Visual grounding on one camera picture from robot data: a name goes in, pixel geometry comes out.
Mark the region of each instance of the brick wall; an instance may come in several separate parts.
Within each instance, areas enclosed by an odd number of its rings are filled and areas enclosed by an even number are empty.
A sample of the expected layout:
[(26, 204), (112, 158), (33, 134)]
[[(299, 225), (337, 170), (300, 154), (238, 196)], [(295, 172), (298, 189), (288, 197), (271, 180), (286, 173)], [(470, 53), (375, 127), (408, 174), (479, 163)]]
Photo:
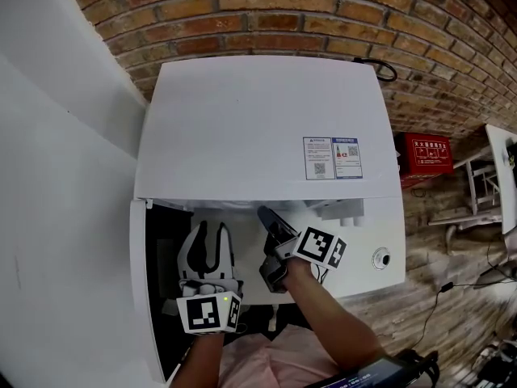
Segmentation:
[(396, 66), (393, 131), (456, 144), (484, 123), (517, 132), (517, 18), (503, 0), (77, 0), (147, 99), (165, 61), (239, 54)]

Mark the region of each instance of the black cable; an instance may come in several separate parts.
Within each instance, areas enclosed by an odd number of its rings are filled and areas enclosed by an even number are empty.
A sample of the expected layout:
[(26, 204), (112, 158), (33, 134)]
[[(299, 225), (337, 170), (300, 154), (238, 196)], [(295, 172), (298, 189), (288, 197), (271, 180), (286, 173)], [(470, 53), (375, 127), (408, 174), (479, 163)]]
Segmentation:
[[(510, 282), (510, 281), (506, 281), (506, 282), (501, 282), (501, 281), (496, 281), (496, 282), (493, 282), (493, 283), (485, 283), (484, 285), (488, 286), (488, 285), (507, 285), (509, 283), (513, 283), (513, 282)], [(429, 319), (431, 319), (431, 316), (434, 314), (435, 310), (436, 310), (436, 307), (438, 306), (438, 296), (440, 293), (446, 293), (448, 292), (449, 290), (451, 290), (452, 288), (458, 288), (458, 287), (467, 287), (467, 286), (474, 286), (476, 284), (469, 284), (469, 285), (464, 285), (464, 284), (461, 284), (461, 285), (454, 285), (451, 281), (448, 282), (447, 284), (443, 285), (442, 286), (442, 289), (439, 290), (439, 292), (436, 294), (436, 299), (435, 299), (435, 305), (433, 306), (433, 309), (431, 311), (431, 313), (429, 314), (429, 316), (427, 316), (427, 319), (426, 319), (426, 322), (424, 322), (423, 324), (423, 331), (422, 331), (422, 336), (420, 337), (420, 339), (417, 341), (416, 344), (414, 344), (410, 350), (414, 349), (415, 346), (417, 346), (418, 344), (420, 344), (420, 342), (422, 342), (423, 340), (423, 337), (425, 336), (426, 334), (426, 328), (427, 328), (427, 322), (429, 322)], [(506, 310), (506, 308), (510, 305), (510, 300), (512, 298), (512, 296), (515, 294), (515, 291), (511, 294), (511, 296), (508, 298), (508, 302), (506, 303), (506, 306), (504, 308), (504, 310)]]
[(431, 319), (431, 316), (434, 314), (434, 312), (435, 312), (435, 310), (436, 310), (436, 306), (438, 306), (438, 296), (439, 296), (439, 294), (440, 294), (440, 293), (442, 293), (442, 289), (441, 289), (441, 290), (436, 294), (435, 305), (433, 306), (433, 310), (431, 311), (431, 313), (429, 314), (429, 316), (427, 316), (426, 322), (424, 322), (424, 324), (423, 324), (422, 336), (420, 336), (420, 339), (418, 340), (418, 342), (410, 348), (410, 351), (411, 351), (411, 350), (413, 350), (415, 346), (417, 346), (418, 344), (420, 344), (420, 342), (422, 342), (423, 337), (424, 337), (424, 336), (425, 336), (425, 334), (426, 334), (427, 322), (429, 322), (429, 319)]
[(366, 58), (362, 58), (362, 57), (354, 57), (354, 62), (355, 63), (372, 63), (373, 65), (381, 65), (381, 66), (384, 66), (385, 68), (388, 68), (389, 70), (391, 70), (391, 72), (393, 74), (393, 76), (391, 78), (385, 78), (383, 76), (377, 75), (377, 79), (379, 79), (380, 81), (393, 82), (393, 81), (397, 80), (397, 78), (398, 78), (397, 71), (395, 70), (395, 68), (393, 66), (391, 66), (389, 63), (386, 63), (385, 61), (380, 61), (379, 59), (366, 59)]
[(516, 279), (514, 279), (513, 277), (511, 276), (508, 276), (505, 272), (503, 272), (501, 269), (498, 268), (498, 264), (496, 264), (495, 266), (490, 262), (490, 259), (489, 259), (489, 252), (490, 252), (490, 246), (492, 245), (492, 242), (494, 241), (494, 238), (497, 237), (498, 234), (496, 234), (495, 236), (492, 237), (492, 239), (490, 240), (490, 242), (488, 243), (488, 247), (486, 249), (486, 262), (488, 263), (488, 265), (493, 269), (493, 270), (497, 270), (499, 273), (501, 273), (503, 276), (505, 276), (507, 279), (510, 279), (511, 281), (517, 281)]
[(320, 282), (322, 285), (323, 285), (323, 282), (325, 281), (326, 274), (327, 274), (328, 272), (329, 272), (329, 269), (327, 268), (327, 269), (325, 270), (325, 273), (323, 273), (323, 275), (322, 275), (322, 281)]
[(493, 281), (491, 283), (472, 283), (470, 285), (453, 285), (453, 288), (467, 287), (467, 286), (491, 286), (491, 285), (513, 285), (514, 281)]

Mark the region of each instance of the red box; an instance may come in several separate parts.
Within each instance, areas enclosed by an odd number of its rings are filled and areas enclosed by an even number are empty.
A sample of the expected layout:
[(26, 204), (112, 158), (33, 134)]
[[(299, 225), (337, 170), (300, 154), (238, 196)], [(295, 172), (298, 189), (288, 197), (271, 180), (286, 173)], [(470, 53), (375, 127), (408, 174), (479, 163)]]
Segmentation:
[(424, 133), (399, 133), (395, 149), (401, 155), (398, 165), (402, 188), (454, 171), (449, 140)]

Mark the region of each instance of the white table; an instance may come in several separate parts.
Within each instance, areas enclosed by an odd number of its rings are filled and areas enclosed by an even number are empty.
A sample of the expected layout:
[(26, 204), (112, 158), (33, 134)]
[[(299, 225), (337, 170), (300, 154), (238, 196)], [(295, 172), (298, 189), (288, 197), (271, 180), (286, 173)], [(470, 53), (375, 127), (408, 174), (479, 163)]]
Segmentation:
[(517, 135), (492, 125), (486, 126), (490, 141), (495, 170), (498, 175), (499, 195), (501, 196), (502, 233), (517, 226), (517, 187), (513, 170), (508, 164), (506, 148), (517, 143)]
[[(508, 152), (506, 151), (508, 146), (517, 142), (517, 135), (492, 125), (487, 125), (485, 129), (490, 145), (479, 149), (474, 154), (454, 165), (455, 169), (466, 166), (469, 177), (472, 215), (429, 221), (429, 226), (453, 224), (458, 225), (459, 230), (464, 230), (482, 224), (501, 222), (503, 234), (508, 233), (517, 226), (517, 187), (515, 186), (513, 170), (509, 165)], [(473, 171), (471, 165), (473, 161), (489, 156), (494, 161), (493, 165)], [(493, 194), (479, 197), (474, 187), (474, 178), (476, 176), (485, 177), (485, 175), (489, 174), (489, 171), (492, 174), (495, 171), (497, 184), (493, 183), (491, 179), (490, 184), (494, 186)], [(479, 210), (479, 204), (487, 201), (492, 201), (494, 205), (489, 209)]]

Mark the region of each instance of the white plastic part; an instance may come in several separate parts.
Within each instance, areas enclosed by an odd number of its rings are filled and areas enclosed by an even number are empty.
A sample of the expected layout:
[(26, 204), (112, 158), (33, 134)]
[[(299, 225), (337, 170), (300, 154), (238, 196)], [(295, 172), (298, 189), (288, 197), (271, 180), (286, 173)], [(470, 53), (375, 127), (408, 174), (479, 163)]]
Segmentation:
[(179, 297), (179, 314), (186, 333), (235, 332), (241, 298), (234, 292)]
[(165, 382), (160, 364), (147, 289), (147, 268), (145, 262), (145, 200), (133, 200), (129, 212), (129, 253), (131, 259), (132, 296), (137, 313), (138, 336), (151, 378)]

